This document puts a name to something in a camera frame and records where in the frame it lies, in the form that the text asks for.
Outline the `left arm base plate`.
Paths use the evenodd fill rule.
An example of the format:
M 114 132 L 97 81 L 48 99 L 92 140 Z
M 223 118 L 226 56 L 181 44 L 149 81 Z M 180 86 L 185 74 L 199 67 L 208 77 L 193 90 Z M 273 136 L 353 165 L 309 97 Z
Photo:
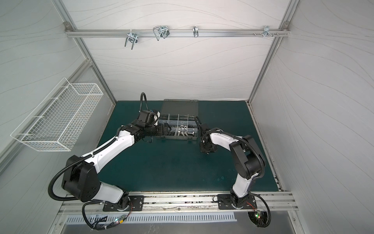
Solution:
M 144 196 L 125 195 L 118 203 L 106 202 L 103 206 L 104 212 L 142 211 Z

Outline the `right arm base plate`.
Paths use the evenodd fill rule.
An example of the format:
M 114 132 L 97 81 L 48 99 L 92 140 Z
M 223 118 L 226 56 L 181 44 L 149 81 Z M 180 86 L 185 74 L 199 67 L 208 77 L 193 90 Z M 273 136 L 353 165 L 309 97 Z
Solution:
M 235 194 L 218 194 L 213 200 L 219 210 L 256 210 L 257 203 L 253 195 L 238 198 Z

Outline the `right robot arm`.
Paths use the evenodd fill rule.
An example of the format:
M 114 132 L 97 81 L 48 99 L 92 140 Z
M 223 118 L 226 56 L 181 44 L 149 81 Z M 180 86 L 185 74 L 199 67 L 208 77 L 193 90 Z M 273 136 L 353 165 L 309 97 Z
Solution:
M 236 136 L 207 124 L 197 124 L 202 153 L 214 153 L 221 146 L 230 151 L 237 177 L 230 190 L 231 204 L 241 209 L 252 197 L 251 187 L 255 180 L 265 175 L 266 161 L 252 136 Z

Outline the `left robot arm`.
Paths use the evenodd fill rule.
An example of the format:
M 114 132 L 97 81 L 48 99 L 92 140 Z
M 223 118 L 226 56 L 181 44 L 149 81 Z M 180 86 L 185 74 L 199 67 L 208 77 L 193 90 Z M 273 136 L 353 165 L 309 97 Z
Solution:
M 110 140 L 84 154 L 71 156 L 66 166 L 50 181 L 47 192 L 56 201 L 108 202 L 124 210 L 130 203 L 128 192 L 99 180 L 100 171 L 115 157 L 145 137 L 167 136 L 171 127 L 159 124 L 159 112 L 140 111 L 132 123 L 118 128 Z

